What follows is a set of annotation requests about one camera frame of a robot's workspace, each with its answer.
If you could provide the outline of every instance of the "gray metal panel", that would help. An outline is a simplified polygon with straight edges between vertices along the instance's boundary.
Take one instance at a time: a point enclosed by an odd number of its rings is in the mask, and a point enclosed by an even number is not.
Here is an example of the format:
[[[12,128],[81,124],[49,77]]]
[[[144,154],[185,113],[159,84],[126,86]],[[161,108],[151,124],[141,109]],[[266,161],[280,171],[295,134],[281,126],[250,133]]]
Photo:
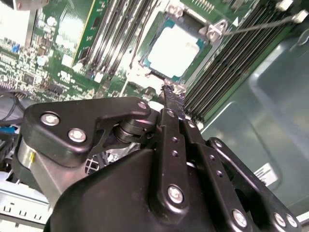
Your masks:
[[[309,43],[281,43],[205,124],[255,172],[269,163],[269,185],[291,211],[309,211]]]

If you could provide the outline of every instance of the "chip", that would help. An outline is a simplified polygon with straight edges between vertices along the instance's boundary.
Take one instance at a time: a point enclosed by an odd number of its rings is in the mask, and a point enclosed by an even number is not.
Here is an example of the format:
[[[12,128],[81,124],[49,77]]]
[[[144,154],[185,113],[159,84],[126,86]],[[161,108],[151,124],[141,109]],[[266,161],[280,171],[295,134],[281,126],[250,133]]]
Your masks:
[[[194,28],[192,19],[190,24],[186,22],[167,14],[141,59],[142,65],[163,78],[180,81],[208,44],[208,40],[198,33],[202,25],[197,22]]]
[[[28,85],[33,85],[34,76],[31,76],[31,75],[25,73],[25,74],[24,74],[23,81],[24,81],[26,84],[28,84]]]

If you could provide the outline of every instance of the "cable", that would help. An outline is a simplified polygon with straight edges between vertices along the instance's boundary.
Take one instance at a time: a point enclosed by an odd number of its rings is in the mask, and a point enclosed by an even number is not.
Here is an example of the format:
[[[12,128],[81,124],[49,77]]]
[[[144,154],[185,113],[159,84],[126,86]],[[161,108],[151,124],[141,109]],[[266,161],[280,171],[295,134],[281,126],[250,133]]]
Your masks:
[[[251,30],[259,30],[259,29],[265,29],[265,28],[274,28],[274,27],[280,26],[282,24],[292,22],[293,19],[294,19],[294,15],[293,16],[288,16],[288,17],[286,17],[286,18],[284,18],[282,20],[275,21],[275,22],[272,22],[272,23],[265,23],[265,24],[260,24],[260,25],[252,26],[252,27],[249,27],[249,28],[238,29],[238,30],[235,30],[235,31],[226,32],[226,33],[223,34],[223,36],[235,35],[235,34],[239,34],[239,33],[243,33],[243,32],[248,32],[248,31],[251,31]]]
[[[5,121],[12,115],[12,113],[14,112],[14,110],[17,106],[17,100],[16,100],[17,97],[15,97],[14,94],[12,94],[12,93],[3,92],[3,91],[0,92],[0,96],[7,96],[7,97],[9,97],[13,100],[13,105],[12,105],[10,111],[8,112],[8,114],[4,118],[0,119],[0,121]]]
[[[7,119],[13,114],[16,107],[19,108],[22,113],[24,113],[24,111],[25,111],[24,106],[20,103],[19,99],[12,92],[0,91],[0,96],[1,97],[7,96],[7,97],[9,97],[10,99],[13,100],[13,105],[12,105],[10,111],[8,112],[8,114],[4,118],[0,119],[0,126],[3,127],[3,126],[10,126],[12,124],[20,124],[21,121],[22,121],[21,118],[9,120],[9,121]]]
[[[13,120],[6,120],[6,121],[0,121],[0,127],[5,127],[5,126],[10,126],[13,124],[21,124],[22,122],[22,118],[18,118],[18,119],[13,119]]]

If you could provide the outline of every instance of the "black plastic bracket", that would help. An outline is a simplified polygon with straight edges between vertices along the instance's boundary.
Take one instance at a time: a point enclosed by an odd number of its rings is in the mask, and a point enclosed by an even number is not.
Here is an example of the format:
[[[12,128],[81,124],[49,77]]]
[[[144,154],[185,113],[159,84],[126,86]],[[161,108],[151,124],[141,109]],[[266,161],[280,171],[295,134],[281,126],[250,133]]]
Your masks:
[[[59,123],[44,124],[41,117],[46,113],[56,115]],[[76,167],[89,155],[103,151],[115,124],[145,119],[150,113],[148,104],[137,97],[36,104],[25,111],[21,135],[28,146],[58,164]],[[78,143],[69,138],[69,131],[76,128],[86,134],[85,141]]]
[[[167,108],[161,110],[155,139],[150,208],[160,221],[178,224],[189,210],[189,184],[184,137],[177,115]]]
[[[189,160],[196,164],[206,204],[218,231],[258,231],[246,214],[215,150],[206,146],[199,129],[189,120],[182,125]],[[233,216],[240,212],[243,223]]]
[[[255,224],[265,231],[299,231],[300,223],[294,220],[292,213],[260,181],[250,169],[220,139],[210,138],[207,145],[220,155],[221,162],[232,173],[231,182],[246,198],[248,208]]]

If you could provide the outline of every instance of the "capacitor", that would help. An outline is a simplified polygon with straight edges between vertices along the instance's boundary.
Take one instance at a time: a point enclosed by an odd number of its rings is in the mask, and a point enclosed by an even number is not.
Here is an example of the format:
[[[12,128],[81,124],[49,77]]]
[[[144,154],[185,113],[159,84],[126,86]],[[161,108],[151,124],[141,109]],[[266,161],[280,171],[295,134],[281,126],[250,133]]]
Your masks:
[[[39,66],[45,66],[48,63],[48,57],[47,56],[39,56],[37,59],[37,63]]]
[[[54,27],[57,24],[57,21],[54,17],[48,17],[48,19],[46,20],[46,23],[48,26],[50,27]]]

